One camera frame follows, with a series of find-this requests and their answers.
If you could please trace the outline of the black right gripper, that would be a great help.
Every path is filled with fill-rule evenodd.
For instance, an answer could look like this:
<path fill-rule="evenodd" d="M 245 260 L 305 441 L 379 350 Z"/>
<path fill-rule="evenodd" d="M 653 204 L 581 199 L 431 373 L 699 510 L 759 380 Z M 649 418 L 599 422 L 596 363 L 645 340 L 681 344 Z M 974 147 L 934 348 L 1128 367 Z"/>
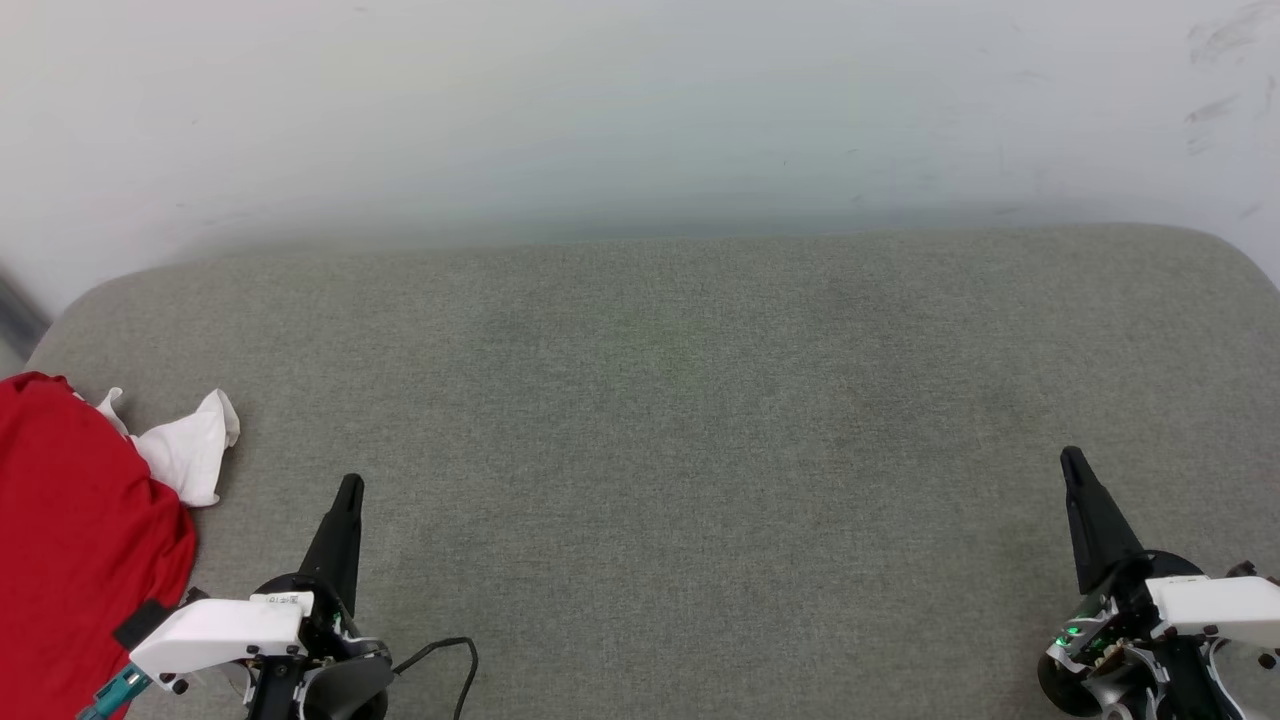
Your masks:
<path fill-rule="evenodd" d="M 1147 642 L 1158 623 L 1147 580 L 1204 571 L 1178 553 L 1146 550 L 1080 448 L 1064 447 L 1060 464 L 1079 593 L 1098 587 L 1114 614 L 1098 635 L 1098 651 L 1110 652 L 1123 641 Z"/>

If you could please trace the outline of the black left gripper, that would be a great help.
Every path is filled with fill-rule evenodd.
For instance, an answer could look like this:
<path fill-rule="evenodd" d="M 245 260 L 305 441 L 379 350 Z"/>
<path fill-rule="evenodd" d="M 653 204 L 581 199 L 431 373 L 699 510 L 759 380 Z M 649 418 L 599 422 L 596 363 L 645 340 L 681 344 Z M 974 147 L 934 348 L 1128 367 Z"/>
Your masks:
<path fill-rule="evenodd" d="M 316 661 L 372 657 L 390 662 L 387 643 L 361 632 L 352 616 L 358 588 L 364 491 L 360 474 L 346 474 L 300 573 L 273 578 L 256 589 L 259 601 L 302 609 L 294 644 L 298 653 Z"/>

